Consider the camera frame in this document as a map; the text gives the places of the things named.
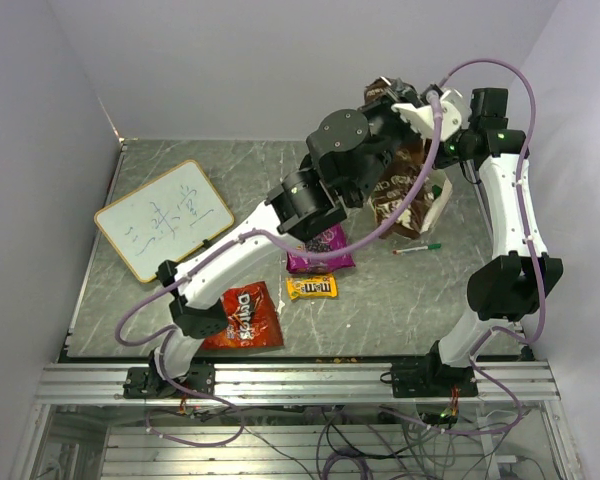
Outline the brown snack bag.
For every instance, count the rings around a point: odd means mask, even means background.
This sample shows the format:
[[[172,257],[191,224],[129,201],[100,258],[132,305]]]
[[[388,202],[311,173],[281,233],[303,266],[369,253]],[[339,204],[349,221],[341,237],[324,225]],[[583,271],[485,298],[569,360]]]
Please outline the brown snack bag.
[[[392,163],[384,172],[368,201],[377,226],[393,214],[413,187],[422,171],[430,144],[430,140],[407,140],[396,150]],[[426,180],[409,207],[393,226],[381,235],[381,238],[386,239],[391,234],[396,234],[412,240],[418,239],[433,201],[432,184]]]

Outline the beige paper bag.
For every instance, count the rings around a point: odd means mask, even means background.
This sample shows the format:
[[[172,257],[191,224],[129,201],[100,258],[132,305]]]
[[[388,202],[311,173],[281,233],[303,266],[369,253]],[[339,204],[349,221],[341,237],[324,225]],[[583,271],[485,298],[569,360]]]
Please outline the beige paper bag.
[[[452,182],[442,170],[434,170],[429,174],[428,185],[432,201],[423,219],[422,234],[435,227],[453,193]]]

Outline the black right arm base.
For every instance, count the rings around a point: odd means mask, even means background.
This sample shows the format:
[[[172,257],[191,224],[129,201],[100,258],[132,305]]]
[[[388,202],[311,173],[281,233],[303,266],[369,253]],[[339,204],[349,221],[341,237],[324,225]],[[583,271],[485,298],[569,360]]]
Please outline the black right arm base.
[[[451,367],[441,361],[439,342],[424,355],[399,357],[380,381],[390,385],[395,398],[476,397],[478,388],[471,367]]]

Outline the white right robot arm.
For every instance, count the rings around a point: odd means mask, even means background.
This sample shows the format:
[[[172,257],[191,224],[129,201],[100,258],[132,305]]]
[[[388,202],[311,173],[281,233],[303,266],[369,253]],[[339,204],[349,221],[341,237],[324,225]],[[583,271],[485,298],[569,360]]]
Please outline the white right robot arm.
[[[536,312],[561,278],[561,259],[549,255],[535,219],[528,182],[527,136],[506,117],[508,92],[473,91],[465,101],[445,89],[443,137],[436,165],[472,162],[490,215],[492,259],[467,285],[467,307],[437,345],[440,361],[424,367],[422,387],[445,394],[456,383],[454,368],[466,368],[493,333]]]

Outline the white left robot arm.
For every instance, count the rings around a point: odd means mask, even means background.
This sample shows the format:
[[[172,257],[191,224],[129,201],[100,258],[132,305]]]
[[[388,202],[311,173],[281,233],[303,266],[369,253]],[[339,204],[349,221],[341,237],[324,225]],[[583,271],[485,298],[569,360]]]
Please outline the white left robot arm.
[[[297,248],[361,208],[396,151],[414,133],[393,111],[417,98],[395,79],[368,87],[357,109],[329,114],[311,133],[297,170],[273,187],[255,210],[219,244],[186,262],[166,260],[158,278],[173,289],[175,332],[155,349],[148,384],[162,397],[183,387],[183,376],[202,341],[228,325],[220,301],[246,272],[276,252],[276,242]]]

